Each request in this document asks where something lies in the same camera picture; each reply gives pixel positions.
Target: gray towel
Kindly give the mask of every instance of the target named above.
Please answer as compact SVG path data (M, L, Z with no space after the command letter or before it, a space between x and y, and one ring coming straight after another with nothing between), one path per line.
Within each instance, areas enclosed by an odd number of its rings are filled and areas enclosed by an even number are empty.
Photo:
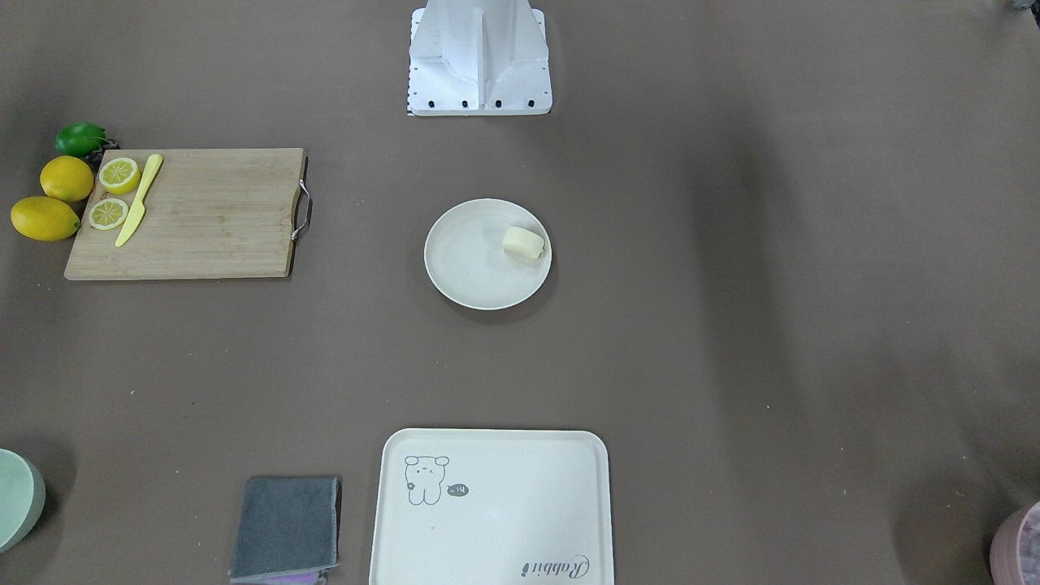
M231 582L323 582L337 564L338 492L338 478L246 481Z

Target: metal handle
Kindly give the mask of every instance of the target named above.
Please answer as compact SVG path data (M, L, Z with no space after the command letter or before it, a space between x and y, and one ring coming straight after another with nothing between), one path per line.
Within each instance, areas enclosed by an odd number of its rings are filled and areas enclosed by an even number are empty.
M300 188L302 188L304 190L304 195L307 196L307 212L304 213L304 223L303 223L303 225L296 227L296 229L292 230L292 233L289 234L289 239L292 240L292 241L295 241L300 237L300 234L303 233L304 230L307 229L307 226L310 225L310 223L311 223L311 208L314 207L314 200L311 199L311 192L307 190L307 185L304 183L303 179L300 179Z

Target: butter block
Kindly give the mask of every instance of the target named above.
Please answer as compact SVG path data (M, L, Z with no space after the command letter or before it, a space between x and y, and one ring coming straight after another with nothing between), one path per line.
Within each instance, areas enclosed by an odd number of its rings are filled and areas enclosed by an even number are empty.
M528 260L535 260L542 255L542 251L545 249L545 240L542 239L541 235L530 230L513 226L508 228L505 235L502 236L502 248L506 252L527 258Z

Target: cutting board handle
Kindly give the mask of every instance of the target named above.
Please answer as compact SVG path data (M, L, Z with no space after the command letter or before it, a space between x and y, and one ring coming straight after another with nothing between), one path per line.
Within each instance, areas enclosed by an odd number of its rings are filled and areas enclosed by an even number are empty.
M300 179L300 188L303 189L304 195L307 196L307 211L304 213L304 223L298 227L294 226L295 229L289 234L289 239L295 241L300 237L300 234L307 229L307 226L311 223L311 209L314 207L314 200L311 199L311 192L307 190L307 184L304 183L303 179ZM296 200L296 215L300 215L300 200Z

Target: yellow knife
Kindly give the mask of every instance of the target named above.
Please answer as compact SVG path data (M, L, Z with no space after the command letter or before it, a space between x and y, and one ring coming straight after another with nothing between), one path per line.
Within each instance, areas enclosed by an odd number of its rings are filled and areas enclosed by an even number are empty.
M152 186L152 181L155 180L155 174L159 172L159 167L162 167L161 154L156 153L148 157L145 171L140 174L140 183L137 185L137 197L130 204L130 212L127 213L123 229L120 230L120 235L115 238L115 246L123 246L130 239L133 232L137 231L137 226L145 218L145 197L148 195L149 187Z

